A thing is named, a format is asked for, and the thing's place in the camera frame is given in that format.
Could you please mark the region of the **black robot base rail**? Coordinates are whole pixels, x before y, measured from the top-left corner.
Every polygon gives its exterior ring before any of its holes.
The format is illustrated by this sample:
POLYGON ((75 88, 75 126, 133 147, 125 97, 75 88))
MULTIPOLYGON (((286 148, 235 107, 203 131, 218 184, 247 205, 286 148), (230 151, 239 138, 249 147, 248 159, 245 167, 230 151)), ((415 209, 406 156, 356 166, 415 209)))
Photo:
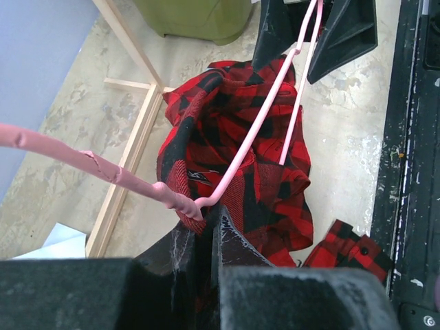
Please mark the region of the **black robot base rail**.
POLYGON ((402 1, 371 236, 402 329, 439 328, 439 2, 402 1))

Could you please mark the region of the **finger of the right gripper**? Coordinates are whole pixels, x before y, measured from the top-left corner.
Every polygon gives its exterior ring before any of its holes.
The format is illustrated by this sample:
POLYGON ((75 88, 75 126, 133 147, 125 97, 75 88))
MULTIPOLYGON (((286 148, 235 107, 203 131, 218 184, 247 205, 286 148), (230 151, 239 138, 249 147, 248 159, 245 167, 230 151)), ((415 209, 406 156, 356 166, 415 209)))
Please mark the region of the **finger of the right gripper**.
POLYGON ((311 84, 378 46, 374 0, 325 3, 331 9, 311 59, 307 74, 311 84))
POLYGON ((262 0, 252 66, 261 70, 297 40, 309 1, 262 0))

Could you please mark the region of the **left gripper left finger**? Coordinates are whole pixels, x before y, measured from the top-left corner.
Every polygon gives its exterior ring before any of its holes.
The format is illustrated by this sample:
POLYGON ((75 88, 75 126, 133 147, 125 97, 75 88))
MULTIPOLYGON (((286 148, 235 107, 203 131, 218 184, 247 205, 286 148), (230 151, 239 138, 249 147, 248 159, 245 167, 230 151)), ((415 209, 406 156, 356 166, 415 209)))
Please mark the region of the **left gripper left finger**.
POLYGON ((2 329, 194 329, 195 237, 177 225, 136 258, 1 262, 2 329))

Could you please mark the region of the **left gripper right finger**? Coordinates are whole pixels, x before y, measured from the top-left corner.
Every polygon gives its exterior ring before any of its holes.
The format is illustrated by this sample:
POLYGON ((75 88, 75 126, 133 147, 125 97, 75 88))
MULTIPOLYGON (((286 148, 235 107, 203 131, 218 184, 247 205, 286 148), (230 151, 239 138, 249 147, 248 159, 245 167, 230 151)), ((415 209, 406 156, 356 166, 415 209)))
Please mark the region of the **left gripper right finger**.
POLYGON ((398 329, 383 283, 391 259, 335 221, 302 267, 277 267, 219 210, 213 258, 221 329, 398 329))

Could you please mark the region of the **pink wire hanger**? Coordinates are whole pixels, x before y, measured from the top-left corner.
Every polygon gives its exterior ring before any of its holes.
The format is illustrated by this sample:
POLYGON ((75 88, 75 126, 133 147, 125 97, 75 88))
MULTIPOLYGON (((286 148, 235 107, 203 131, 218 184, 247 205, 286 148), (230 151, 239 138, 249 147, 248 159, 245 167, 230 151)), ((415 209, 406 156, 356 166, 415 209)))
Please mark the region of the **pink wire hanger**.
POLYGON ((59 140, 18 126, 4 123, 1 124, 1 146, 38 153, 64 162, 103 181, 126 188, 127 190, 156 201, 160 201, 167 208, 179 211, 188 218, 201 221, 203 219, 201 209, 203 207, 213 206, 220 200, 255 140, 255 137, 275 100, 278 90, 281 88, 281 84, 293 58, 301 52, 307 26, 313 11, 316 11, 316 21, 312 32, 311 43, 316 42, 321 26, 323 6, 323 1, 309 2, 309 6, 300 27, 296 47, 288 53, 258 115, 243 140, 242 145, 238 149, 221 181, 209 197, 200 197, 193 201, 182 194, 173 192, 164 182, 149 184, 130 173, 127 169, 97 156, 91 151, 77 151, 59 140))

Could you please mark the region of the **red black plaid shirt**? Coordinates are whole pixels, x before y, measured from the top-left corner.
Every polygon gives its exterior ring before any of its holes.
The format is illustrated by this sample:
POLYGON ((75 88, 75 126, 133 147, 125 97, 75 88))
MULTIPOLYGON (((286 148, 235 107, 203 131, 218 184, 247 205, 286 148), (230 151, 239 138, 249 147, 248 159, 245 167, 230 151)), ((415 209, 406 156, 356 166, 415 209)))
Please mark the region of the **red black plaid shirt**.
MULTIPOLYGON (((248 61, 223 60, 164 96, 172 129, 157 157, 157 179, 191 199, 209 197, 219 185, 254 123, 286 56, 262 69, 248 61)), ((219 202, 250 245, 270 263, 294 267, 291 253, 311 248, 306 267, 354 268, 383 281, 391 260, 366 234, 335 220, 314 242, 305 198, 311 160, 296 119, 287 128, 298 95, 289 67, 254 141, 219 202)))

